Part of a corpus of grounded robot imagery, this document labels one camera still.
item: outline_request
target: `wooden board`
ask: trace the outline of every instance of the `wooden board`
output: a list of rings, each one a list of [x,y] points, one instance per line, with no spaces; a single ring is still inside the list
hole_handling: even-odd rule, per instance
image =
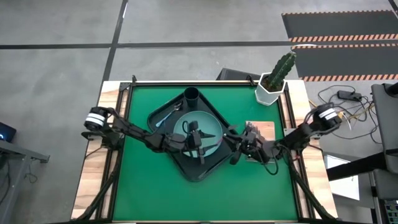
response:
[[[118,98],[119,84],[121,81],[108,81],[103,83],[101,89],[101,96],[99,98],[99,106],[105,107],[115,107]],[[295,116],[296,124],[301,124],[305,115],[310,111],[310,105],[308,103],[308,96],[305,90],[304,82],[301,80],[289,80],[289,92],[292,102],[292,107]],[[284,111],[285,120],[288,127],[291,127],[291,122],[289,119],[289,114],[287,112],[285,97],[282,95],[282,107]],[[126,96],[123,98],[122,103],[122,113],[124,111],[126,104]],[[266,137],[271,137],[271,131],[264,127],[264,135]],[[318,141],[311,141],[314,146],[319,146]],[[87,153],[97,149],[99,147],[99,142],[91,142],[88,145]],[[113,152],[113,160],[116,158],[116,153]],[[104,169],[104,162],[106,158],[106,150],[102,149],[98,151],[96,156],[91,155],[85,163],[83,164],[83,169],[81,173],[80,183],[76,194],[75,204],[73,206],[73,211],[71,218],[77,218],[80,216],[86,207],[92,202],[95,195],[98,193],[101,186],[102,173]],[[314,193],[316,198],[325,207],[325,209],[334,217],[337,217],[335,203],[333,201],[333,196],[331,194],[329,180],[326,174],[325,164],[323,162],[322,152],[318,149],[308,147],[303,152],[303,159],[305,163],[305,169],[307,171],[308,182],[311,191]],[[109,193],[106,196],[104,203],[104,214],[108,211]],[[304,217],[308,217],[308,211],[306,209],[305,197],[301,190],[299,190],[300,200],[303,208]]]
[[[248,123],[255,126],[266,140],[275,140],[275,124],[273,121],[246,121],[246,124]]]

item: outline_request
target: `power adapter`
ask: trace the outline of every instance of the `power adapter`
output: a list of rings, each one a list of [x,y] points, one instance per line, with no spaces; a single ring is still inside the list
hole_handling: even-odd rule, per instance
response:
[[[350,91],[339,90],[337,91],[337,98],[341,100],[351,100],[351,101],[360,102],[362,94],[356,93],[354,91],[350,92]]]

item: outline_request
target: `white hexagonal pot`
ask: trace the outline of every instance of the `white hexagonal pot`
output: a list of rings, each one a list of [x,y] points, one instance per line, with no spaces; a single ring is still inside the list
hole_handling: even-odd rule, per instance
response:
[[[257,88],[254,91],[254,93],[256,95],[257,102],[261,103],[262,105],[266,105],[266,106],[273,104],[278,99],[278,97],[284,92],[285,85],[286,85],[286,81],[284,80],[284,84],[282,86],[281,91],[269,92],[264,87],[262,87],[262,85],[260,84],[261,80],[264,78],[264,76],[268,76],[269,74],[270,73],[261,74],[259,84],[257,85]]]

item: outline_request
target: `cup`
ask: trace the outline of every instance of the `cup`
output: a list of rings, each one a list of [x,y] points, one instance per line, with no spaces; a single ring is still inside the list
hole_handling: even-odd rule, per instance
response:
[[[198,105],[199,90],[195,87],[188,87],[184,91],[184,98],[188,107],[195,108]]]

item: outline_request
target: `floor mat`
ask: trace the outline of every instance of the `floor mat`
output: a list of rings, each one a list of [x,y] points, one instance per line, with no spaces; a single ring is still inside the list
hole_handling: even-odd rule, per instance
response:
[[[282,14],[292,42],[398,39],[390,10]]]
[[[398,79],[398,43],[292,47],[307,82]]]

